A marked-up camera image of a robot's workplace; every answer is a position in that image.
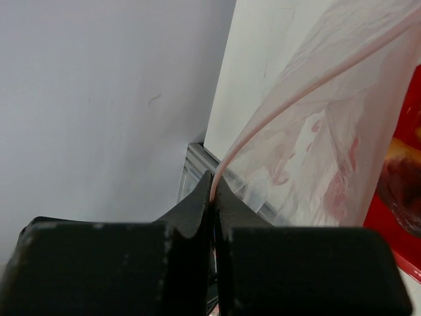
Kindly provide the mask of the clear pink-dotted zip bag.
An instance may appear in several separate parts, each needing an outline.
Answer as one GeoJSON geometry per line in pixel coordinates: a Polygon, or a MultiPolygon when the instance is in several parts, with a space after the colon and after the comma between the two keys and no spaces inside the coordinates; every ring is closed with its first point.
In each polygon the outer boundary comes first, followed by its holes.
{"type": "Polygon", "coordinates": [[[419,60],[419,1],[238,1],[214,184],[276,226],[360,226],[419,60]]]}

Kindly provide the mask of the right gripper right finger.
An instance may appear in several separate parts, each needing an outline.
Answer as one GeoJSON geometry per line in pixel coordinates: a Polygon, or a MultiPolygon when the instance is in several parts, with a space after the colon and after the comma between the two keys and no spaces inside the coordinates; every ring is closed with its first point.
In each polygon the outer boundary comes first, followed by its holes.
{"type": "Polygon", "coordinates": [[[385,240],[373,230],[276,227],[220,180],[214,197],[222,315],[410,315],[385,240]]]}

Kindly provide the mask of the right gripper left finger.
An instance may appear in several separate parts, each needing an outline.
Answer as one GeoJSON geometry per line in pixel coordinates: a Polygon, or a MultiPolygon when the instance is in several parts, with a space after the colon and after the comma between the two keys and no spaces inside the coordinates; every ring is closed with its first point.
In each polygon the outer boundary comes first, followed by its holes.
{"type": "Polygon", "coordinates": [[[205,315],[211,182],[151,223],[34,218],[1,278],[1,314],[205,315]]]}

